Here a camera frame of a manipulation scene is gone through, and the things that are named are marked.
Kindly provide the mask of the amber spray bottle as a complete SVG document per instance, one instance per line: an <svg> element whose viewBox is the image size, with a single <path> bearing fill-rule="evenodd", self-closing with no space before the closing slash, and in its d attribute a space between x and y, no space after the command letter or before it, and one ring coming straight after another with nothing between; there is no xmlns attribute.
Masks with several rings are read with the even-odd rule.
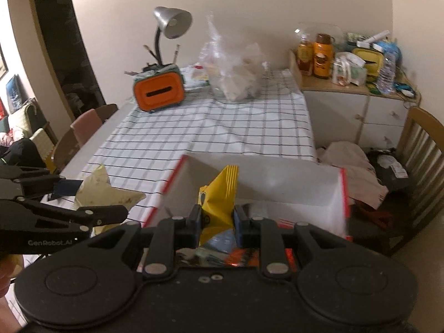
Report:
<svg viewBox="0 0 444 333"><path fill-rule="evenodd" d="M296 49L296 63L302 75L311 76L313 71L314 48L307 34L301 36Z"/></svg>

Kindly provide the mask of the yellow tissue box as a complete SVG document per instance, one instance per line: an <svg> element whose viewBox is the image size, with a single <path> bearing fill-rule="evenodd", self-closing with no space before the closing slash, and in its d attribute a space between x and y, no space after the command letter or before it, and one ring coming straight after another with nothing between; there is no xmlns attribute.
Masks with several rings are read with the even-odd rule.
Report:
<svg viewBox="0 0 444 333"><path fill-rule="evenodd" d="M365 61L364 67L367 69L368 77L377 78L379 76L380 69L384 64L384 55L382 53L359 47L354 48L352 53Z"/></svg>

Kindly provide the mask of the red cardboard box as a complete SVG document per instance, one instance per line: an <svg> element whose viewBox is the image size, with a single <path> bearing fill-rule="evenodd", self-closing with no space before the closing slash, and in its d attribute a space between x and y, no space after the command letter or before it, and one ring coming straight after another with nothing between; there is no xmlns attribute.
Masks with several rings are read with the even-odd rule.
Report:
<svg viewBox="0 0 444 333"><path fill-rule="evenodd" d="M308 223L324 230L312 238L324 249L346 245L345 172L301 159L242 156L229 153L184 154L154 201L145 226L154 227L170 216L186 217L198 202L199 189L228 165L239 168L236 203L250 204L258 216L292 229Z"/></svg>

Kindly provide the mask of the right wooden chair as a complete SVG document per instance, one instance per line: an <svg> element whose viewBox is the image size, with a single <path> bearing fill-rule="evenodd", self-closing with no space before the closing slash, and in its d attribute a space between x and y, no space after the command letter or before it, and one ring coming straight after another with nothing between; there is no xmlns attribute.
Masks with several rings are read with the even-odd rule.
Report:
<svg viewBox="0 0 444 333"><path fill-rule="evenodd" d="M443 212L443 124L420 107L411 107L396 148L396 157L410 178L409 227L390 244L397 253Z"/></svg>

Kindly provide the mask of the red chip bag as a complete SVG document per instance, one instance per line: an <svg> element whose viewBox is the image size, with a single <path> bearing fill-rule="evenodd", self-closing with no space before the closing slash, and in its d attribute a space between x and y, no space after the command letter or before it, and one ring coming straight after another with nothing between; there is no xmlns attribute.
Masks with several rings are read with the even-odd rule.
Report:
<svg viewBox="0 0 444 333"><path fill-rule="evenodd" d="M274 220L249 219L249 234L243 246L238 246L228 255L224 263L232 267L259 267L265 270L269 264L285 264L289 271L297 271L291 246L293 230L290 226L279 226Z"/></svg>

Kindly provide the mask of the silver desk lamp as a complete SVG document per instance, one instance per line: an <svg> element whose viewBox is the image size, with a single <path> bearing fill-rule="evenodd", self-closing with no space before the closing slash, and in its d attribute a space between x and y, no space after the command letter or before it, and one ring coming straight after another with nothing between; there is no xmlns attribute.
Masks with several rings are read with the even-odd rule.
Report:
<svg viewBox="0 0 444 333"><path fill-rule="evenodd" d="M173 40L183 36L191 27L193 18L189 11L175 8L158 6L153 10L157 22L157 30L154 38L154 53L159 66L163 66L160 52L160 37Z"/></svg>

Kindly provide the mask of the white side cabinet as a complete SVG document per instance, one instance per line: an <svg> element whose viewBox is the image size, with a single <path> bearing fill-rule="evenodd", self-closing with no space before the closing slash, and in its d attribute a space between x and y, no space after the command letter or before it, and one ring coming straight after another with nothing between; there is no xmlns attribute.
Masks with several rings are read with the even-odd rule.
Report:
<svg viewBox="0 0 444 333"><path fill-rule="evenodd" d="M330 80L304 76L289 52L289 69L306 99L317 148L336 141L356 143L363 149L397 146L407 112L421 103L421 94L409 98L400 92L375 95L367 87L341 87Z"/></svg>

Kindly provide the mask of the orange teal tissue box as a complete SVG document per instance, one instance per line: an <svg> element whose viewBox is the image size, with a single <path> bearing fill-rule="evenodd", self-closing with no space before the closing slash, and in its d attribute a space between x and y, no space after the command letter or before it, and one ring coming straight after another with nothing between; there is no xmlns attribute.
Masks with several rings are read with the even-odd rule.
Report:
<svg viewBox="0 0 444 333"><path fill-rule="evenodd" d="M179 67L169 64L136 74L133 77L133 95L138 107L147 112L180 105L185 89Z"/></svg>

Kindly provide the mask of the cream snack packet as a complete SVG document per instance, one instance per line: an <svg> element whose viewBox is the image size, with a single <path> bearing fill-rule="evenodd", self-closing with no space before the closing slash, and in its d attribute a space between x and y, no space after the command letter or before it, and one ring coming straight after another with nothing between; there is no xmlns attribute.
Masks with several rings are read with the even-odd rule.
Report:
<svg viewBox="0 0 444 333"><path fill-rule="evenodd" d="M113 187L106 167L100 165L80 185L73 208L122 205L129 212L145 198L145 193Z"/></svg>

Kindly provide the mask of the clear plastic bag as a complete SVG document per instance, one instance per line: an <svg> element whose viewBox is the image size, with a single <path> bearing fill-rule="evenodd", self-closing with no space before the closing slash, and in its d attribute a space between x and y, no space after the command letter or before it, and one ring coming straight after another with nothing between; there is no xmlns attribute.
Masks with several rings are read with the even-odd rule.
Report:
<svg viewBox="0 0 444 333"><path fill-rule="evenodd" d="M213 14L207 15L206 22L208 40L200 51L199 63L215 96L230 103L257 97L267 67L260 45L221 34Z"/></svg>

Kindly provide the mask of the checkered white tablecloth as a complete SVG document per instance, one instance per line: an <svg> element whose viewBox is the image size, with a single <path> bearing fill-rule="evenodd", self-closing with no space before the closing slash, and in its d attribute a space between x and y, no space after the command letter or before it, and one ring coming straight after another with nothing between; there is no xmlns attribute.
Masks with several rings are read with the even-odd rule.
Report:
<svg viewBox="0 0 444 333"><path fill-rule="evenodd" d="M84 179L100 165L111 185L145 194L129 211L141 223L158 206L161 190L186 153L240 153L315 161L306 100L289 70L269 73L257 98L216 99L209 87L190 90L184 102L154 113L130 100L63 169Z"/></svg>

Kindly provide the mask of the wooden chair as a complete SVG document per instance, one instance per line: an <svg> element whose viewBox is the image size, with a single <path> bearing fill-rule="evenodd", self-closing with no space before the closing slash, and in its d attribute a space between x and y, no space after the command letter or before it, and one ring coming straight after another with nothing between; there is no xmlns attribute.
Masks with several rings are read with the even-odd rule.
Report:
<svg viewBox="0 0 444 333"><path fill-rule="evenodd" d="M396 148L396 157L410 178L409 227L390 244L397 253L443 212L443 124L420 107L411 107Z"/></svg>
<svg viewBox="0 0 444 333"><path fill-rule="evenodd" d="M90 109L80 115L70 125L70 129L57 142L54 148L51 159L56 170L61 172L80 148L82 148L117 111L117 105L110 104Z"/></svg>

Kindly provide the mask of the left wooden chair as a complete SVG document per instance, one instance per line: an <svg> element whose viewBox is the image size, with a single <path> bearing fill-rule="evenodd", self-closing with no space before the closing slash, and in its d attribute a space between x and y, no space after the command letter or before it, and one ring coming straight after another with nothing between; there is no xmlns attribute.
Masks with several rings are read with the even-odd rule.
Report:
<svg viewBox="0 0 444 333"><path fill-rule="evenodd" d="M56 170L61 172L80 148L82 148L117 111L117 105L110 104L90 109L80 115L70 125L70 129L57 142L54 148L51 159Z"/></svg>

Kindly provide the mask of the orange thermos bottle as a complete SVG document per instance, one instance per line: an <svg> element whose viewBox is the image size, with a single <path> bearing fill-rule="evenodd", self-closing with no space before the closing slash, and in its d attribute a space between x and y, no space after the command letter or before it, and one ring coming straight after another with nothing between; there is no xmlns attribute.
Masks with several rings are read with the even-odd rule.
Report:
<svg viewBox="0 0 444 333"><path fill-rule="evenodd" d="M333 38L324 33L318 33L314 43L313 74L321 79L329 79L333 63Z"/></svg>

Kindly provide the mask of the clear water bottle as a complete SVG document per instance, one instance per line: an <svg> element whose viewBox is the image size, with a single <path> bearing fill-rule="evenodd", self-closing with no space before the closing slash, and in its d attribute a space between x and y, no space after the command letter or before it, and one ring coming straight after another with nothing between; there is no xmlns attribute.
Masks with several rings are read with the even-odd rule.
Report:
<svg viewBox="0 0 444 333"><path fill-rule="evenodd" d="M390 95L394 92L396 67L396 54L394 51L386 51L383 65L380 68L376 81L376 87L381 94Z"/></svg>

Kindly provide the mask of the yellow snack packet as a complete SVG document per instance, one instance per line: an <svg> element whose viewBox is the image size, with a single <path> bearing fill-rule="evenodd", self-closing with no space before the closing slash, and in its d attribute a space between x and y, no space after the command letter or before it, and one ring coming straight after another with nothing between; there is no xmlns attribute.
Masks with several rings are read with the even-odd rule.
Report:
<svg viewBox="0 0 444 333"><path fill-rule="evenodd" d="M207 186L201 186L198 205L203 210L200 245L233 228L233 210L238 189L239 166L227 165Z"/></svg>

